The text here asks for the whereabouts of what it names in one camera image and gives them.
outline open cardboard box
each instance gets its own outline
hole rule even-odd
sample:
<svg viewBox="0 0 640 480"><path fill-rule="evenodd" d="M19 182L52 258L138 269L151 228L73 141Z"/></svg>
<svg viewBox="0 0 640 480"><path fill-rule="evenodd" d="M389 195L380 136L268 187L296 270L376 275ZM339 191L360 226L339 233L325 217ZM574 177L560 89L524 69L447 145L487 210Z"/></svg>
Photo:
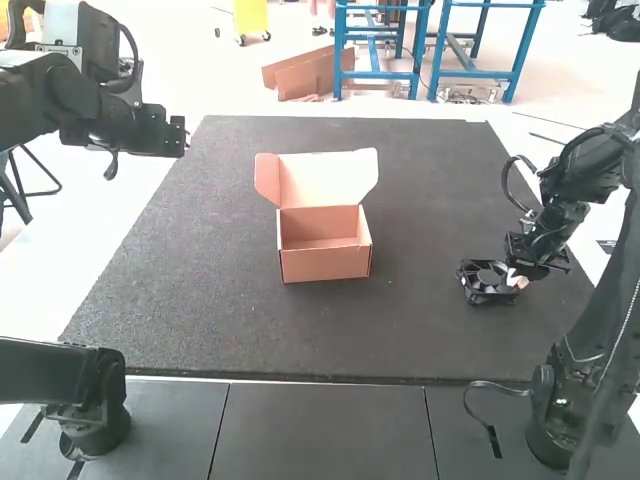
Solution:
<svg viewBox="0 0 640 480"><path fill-rule="evenodd" d="M311 94L333 92L335 47L312 50L262 67L264 86L278 90L278 100L295 100ZM342 70L352 71L356 65L355 47L342 50Z"/></svg>
<svg viewBox="0 0 640 480"><path fill-rule="evenodd" d="M256 190L279 207L284 283L369 276L373 242L360 202L377 182L375 148L256 155Z"/></svg>

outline box lid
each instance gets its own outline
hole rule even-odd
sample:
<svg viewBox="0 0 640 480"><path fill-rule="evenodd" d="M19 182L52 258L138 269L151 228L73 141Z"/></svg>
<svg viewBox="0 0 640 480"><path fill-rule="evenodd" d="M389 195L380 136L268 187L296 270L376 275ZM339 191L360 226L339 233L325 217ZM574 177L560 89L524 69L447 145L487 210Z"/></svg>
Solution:
<svg viewBox="0 0 640 480"><path fill-rule="evenodd" d="M280 208L357 205L378 183L378 152L259 153L254 182Z"/></svg>

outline blue metal stand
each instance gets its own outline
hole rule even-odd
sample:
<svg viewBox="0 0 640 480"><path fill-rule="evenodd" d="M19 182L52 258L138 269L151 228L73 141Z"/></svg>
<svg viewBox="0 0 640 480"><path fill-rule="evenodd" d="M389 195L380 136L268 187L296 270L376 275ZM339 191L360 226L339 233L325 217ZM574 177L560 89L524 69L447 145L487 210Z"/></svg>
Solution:
<svg viewBox="0 0 640 480"><path fill-rule="evenodd" d="M438 33L429 33L426 36L430 38L436 38L435 53L433 56L433 66L431 69L431 82L429 84L429 93L427 99L434 101L438 92L438 84L441 78L489 78L494 80L505 80L509 82L509 88L505 90L502 96L504 103L511 103L513 95L515 94L516 87L518 86L518 80L520 79L520 73L524 65L524 60L527 57L529 45L533 38L533 32L540 16L540 10L545 6L545 0L533 0L533 3L491 3L491 0L483 0L482 2L468 2L468 1L456 1L456 0L444 0L442 6L442 15L440 17L440 27ZM448 33L447 27L449 26L449 16L451 14L451 7L476 7L481 8L480 19L478 20L478 27L475 33ZM480 42L482 41L482 34L484 33L484 26L487 22L487 14L489 8L529 8L529 18L527 24L524 27L522 39L520 40L520 46L518 47L518 53L513 63L511 71L487 71L478 69L473 58L478 57L480 50ZM458 39L472 39L474 41L473 48L471 49L471 55L467 55L462 45L458 43ZM451 50L458 58L458 61L464 68L464 70L442 70L442 53L445 48L445 41L451 47Z"/></svg>
<svg viewBox="0 0 640 480"><path fill-rule="evenodd" d="M420 82L420 64L424 55L425 36L427 33L427 20L429 18L430 0L420 0L417 6L408 6L408 0L402 0L400 5L353 5L347 0L337 0L336 2L336 28L335 28L335 55L334 55L334 83L333 96L342 99L342 81L347 78L360 79L384 79L384 80L408 80L409 99L415 100ZM351 27L347 25L347 11L361 10L367 19L367 26ZM390 25L375 25L371 11L400 11L400 21L397 27ZM412 55L414 57L414 68L411 72L383 72L380 69L380 59L378 58L377 42L395 42L395 58L402 57L404 49L404 30L407 19L407 11L418 11L418 23ZM341 66L342 50L347 40L366 40L369 46L369 56L371 58L370 71L343 71Z"/></svg>

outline computer fan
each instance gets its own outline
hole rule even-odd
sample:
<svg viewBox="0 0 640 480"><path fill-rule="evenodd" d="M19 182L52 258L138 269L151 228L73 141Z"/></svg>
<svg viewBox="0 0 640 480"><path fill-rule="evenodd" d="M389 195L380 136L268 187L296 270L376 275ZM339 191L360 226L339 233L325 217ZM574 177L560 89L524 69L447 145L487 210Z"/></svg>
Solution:
<svg viewBox="0 0 640 480"><path fill-rule="evenodd" d="M520 293L507 283L509 268L498 260L463 260L456 271L470 305L501 303L513 305Z"/></svg>

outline concrete floor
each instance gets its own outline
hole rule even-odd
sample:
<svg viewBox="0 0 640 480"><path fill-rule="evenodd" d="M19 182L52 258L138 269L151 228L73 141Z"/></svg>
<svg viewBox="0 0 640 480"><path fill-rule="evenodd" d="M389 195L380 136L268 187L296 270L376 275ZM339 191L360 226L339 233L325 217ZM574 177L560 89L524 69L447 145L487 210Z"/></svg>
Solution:
<svg viewBox="0 0 640 480"><path fill-rule="evenodd" d="M533 139L527 132L567 141L578 131L513 112L584 127L615 119L629 108L640 68L640 44L617 43L600 35L583 36L589 29L580 14L587 2L566 0L549 2L542 11L511 106L434 105L424 101L426 89L422 86L419 99L423 101L418 102L390 99L385 92L375 92L347 96L341 103L279 104L275 93L262 85L260 67L331 44L328 36L310 35L306 5L270 3L272 41L264 43L256 37L246 48L239 48L233 41L230 17L211 8L229 8L231 2L194 0L180 6L152 0L92 3L129 26L136 37L146 62L145 101L162 103L170 113L186 115L191 131L203 115L216 113L488 119L510 153L526 154L542 166L559 148ZM497 10L489 14L477 62L482 68L510 68L526 21L524 11ZM455 11L451 30L474 30L477 15L471 9ZM438 19L439 2L430 16L431 31L437 29ZM412 16L408 23L407 38L412 39ZM216 26L222 32L220 39L213 33ZM425 81L431 55L427 53L422 66ZM408 70L411 62L406 58L383 64ZM445 62L456 66L449 51ZM359 63L368 64L366 51L361 52ZM102 153L62 147L55 136L42 137L31 146L60 178L64 190L56 197L30 202L35 220L26 229L15 212L7 210L0 240L0 250L4 248L0 253L0 335L55 340L173 160L123 155L118 177L106 182L102 172L108 158ZM49 187L23 157L19 161L27 190ZM535 179L527 179L535 186ZM624 197L625 193L619 192L609 204L594 209L572 240L571 247L593 282L597 282L608 259L594 240L598 235L607 237L600 239L617 236Z"/></svg>

